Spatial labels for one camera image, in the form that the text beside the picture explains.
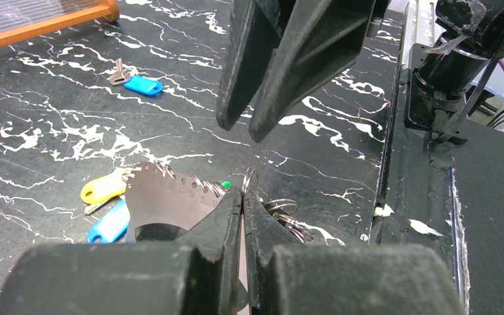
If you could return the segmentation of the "blue key tag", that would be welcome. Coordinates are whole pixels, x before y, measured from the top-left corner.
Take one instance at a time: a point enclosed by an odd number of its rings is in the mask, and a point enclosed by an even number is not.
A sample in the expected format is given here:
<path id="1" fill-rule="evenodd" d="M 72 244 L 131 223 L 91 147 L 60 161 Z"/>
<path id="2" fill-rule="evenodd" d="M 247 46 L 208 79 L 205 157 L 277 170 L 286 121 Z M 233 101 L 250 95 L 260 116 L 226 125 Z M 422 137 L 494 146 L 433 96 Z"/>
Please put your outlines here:
<path id="1" fill-rule="evenodd" d="M 130 213 L 126 201 L 111 208 L 87 233 L 88 243 L 114 243 L 126 233 Z"/>
<path id="2" fill-rule="evenodd" d="M 146 96 L 156 96 L 163 91 L 161 82 L 140 75 L 132 76 L 130 80 L 124 82 L 123 86 L 130 91 Z"/>

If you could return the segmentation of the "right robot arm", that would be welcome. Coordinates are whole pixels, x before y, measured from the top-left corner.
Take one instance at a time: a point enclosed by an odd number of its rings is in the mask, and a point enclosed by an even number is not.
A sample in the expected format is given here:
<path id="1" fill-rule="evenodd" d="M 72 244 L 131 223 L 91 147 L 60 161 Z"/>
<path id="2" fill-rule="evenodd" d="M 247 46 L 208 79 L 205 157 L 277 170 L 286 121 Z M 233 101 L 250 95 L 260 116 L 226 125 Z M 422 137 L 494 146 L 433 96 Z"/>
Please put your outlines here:
<path id="1" fill-rule="evenodd" d="M 218 124 L 230 130 L 253 107 L 249 133 L 262 141 L 300 101 L 350 68 L 383 22 L 387 1 L 235 1 L 220 81 Z M 431 103 L 415 107 L 420 129 L 451 141 L 504 58 L 504 1 L 438 1 L 444 32 L 415 70 Z"/>

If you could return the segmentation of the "orange wooden rack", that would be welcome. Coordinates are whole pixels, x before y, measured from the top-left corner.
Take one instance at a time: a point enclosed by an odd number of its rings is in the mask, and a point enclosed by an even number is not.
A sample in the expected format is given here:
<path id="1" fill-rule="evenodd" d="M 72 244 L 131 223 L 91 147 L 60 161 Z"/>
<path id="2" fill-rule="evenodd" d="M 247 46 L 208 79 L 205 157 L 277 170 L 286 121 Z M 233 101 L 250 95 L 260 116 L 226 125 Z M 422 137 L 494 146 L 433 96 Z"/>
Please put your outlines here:
<path id="1" fill-rule="evenodd" d="M 0 1 L 0 47 L 105 18 L 119 19 L 117 1 Z"/>

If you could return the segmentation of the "silver metal keyring plate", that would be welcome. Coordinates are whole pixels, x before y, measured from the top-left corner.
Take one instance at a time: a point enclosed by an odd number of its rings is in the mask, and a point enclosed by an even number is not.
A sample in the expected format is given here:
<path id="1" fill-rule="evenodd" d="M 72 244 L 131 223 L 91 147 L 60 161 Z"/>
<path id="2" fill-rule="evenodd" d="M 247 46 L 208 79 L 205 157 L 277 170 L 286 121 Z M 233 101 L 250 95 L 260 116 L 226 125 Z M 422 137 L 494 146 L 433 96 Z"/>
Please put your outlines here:
<path id="1" fill-rule="evenodd" d="M 299 209 L 296 201 L 258 197 L 258 175 L 251 167 L 241 184 L 231 188 L 153 162 L 137 164 L 124 181 L 128 243 L 180 242 L 205 248 L 236 245 L 242 201 L 248 198 L 259 206 L 260 219 L 274 224 L 272 231 L 301 243 L 314 238 L 313 231 L 294 217 Z"/>

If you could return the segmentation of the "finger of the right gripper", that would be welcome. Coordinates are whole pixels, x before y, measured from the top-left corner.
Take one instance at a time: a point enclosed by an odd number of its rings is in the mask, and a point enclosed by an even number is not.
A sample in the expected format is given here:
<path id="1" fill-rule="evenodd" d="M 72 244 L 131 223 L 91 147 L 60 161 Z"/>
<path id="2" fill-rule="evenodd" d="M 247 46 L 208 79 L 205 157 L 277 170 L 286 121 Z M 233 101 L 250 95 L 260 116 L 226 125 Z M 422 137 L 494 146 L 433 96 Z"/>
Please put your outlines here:
<path id="1" fill-rule="evenodd" d="M 296 1 L 253 98 L 249 133 L 261 142 L 306 96 L 351 67 L 374 1 Z"/>
<path id="2" fill-rule="evenodd" d="M 294 5 L 294 1 L 233 2 L 215 110 L 224 130 L 233 128 L 259 90 Z"/>

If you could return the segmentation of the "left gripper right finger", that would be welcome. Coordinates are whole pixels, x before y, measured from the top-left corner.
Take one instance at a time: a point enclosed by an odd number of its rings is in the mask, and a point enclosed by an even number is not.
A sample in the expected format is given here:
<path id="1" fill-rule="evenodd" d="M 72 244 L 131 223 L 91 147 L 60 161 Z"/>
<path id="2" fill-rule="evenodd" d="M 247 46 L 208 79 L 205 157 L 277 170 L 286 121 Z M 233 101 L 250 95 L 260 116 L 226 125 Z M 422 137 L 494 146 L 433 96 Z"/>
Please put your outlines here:
<path id="1" fill-rule="evenodd" d="M 252 314 L 463 314 L 443 260 L 419 244 L 301 243 L 259 198 L 242 201 Z"/>

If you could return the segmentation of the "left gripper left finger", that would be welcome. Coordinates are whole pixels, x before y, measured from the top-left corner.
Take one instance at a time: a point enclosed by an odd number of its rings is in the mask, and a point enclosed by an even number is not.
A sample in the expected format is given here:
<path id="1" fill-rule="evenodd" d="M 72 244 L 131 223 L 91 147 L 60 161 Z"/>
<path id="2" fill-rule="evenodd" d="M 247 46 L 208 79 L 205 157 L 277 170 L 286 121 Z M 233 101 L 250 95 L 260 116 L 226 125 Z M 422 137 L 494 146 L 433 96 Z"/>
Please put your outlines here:
<path id="1" fill-rule="evenodd" d="M 236 314 L 242 193 L 175 241 L 42 244 L 16 262 L 0 314 Z"/>

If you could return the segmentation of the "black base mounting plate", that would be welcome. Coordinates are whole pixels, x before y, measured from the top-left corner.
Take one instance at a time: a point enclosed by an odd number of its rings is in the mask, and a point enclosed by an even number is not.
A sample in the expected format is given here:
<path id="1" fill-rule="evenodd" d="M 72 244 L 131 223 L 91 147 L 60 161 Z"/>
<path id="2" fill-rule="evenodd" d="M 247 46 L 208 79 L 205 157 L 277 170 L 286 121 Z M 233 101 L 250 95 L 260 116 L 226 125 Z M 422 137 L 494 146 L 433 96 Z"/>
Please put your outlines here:
<path id="1" fill-rule="evenodd" d="M 466 120 L 463 143 L 431 144 L 406 115 L 421 101 L 414 44 L 396 72 L 373 243 L 418 243 L 446 263 L 467 314 L 504 314 L 504 133 Z"/>

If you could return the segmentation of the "yellow key tag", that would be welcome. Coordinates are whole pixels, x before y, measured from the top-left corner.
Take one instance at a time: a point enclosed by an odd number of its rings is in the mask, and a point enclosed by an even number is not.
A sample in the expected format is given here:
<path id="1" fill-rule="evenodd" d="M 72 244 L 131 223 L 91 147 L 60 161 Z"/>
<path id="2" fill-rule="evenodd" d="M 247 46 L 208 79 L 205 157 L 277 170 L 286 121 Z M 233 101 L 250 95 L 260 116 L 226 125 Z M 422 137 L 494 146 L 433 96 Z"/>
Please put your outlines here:
<path id="1" fill-rule="evenodd" d="M 82 187 L 80 197 L 86 204 L 93 205 L 120 196 L 127 189 L 129 177 L 139 170 L 140 167 L 117 168 L 110 174 L 90 180 Z"/>

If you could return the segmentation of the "silver key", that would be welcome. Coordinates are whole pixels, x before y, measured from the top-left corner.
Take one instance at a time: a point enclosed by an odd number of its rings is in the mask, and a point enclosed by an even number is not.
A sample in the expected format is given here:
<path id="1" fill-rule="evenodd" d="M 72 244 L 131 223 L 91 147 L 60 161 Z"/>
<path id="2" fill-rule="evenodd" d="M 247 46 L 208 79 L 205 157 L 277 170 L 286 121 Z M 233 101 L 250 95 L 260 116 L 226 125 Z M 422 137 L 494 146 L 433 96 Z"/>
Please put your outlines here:
<path id="1" fill-rule="evenodd" d="M 125 69 L 121 58 L 115 61 L 115 72 L 108 78 L 108 81 L 113 86 L 123 85 L 132 78 L 130 69 Z"/>

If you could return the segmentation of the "green key tag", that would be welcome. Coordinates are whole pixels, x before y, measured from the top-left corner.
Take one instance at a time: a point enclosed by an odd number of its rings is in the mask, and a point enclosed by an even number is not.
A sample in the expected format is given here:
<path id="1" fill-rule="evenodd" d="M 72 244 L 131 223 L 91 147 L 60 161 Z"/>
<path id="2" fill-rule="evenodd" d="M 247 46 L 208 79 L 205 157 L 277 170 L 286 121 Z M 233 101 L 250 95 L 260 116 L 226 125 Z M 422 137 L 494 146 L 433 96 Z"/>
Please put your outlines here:
<path id="1" fill-rule="evenodd" d="M 229 181 L 223 181 L 223 182 L 221 182 L 221 186 L 222 186 L 223 188 L 225 188 L 225 189 L 227 189 L 227 190 L 228 190 L 228 189 L 230 189 L 230 188 L 231 188 L 232 184 L 231 184 L 231 182 L 229 182 Z"/>

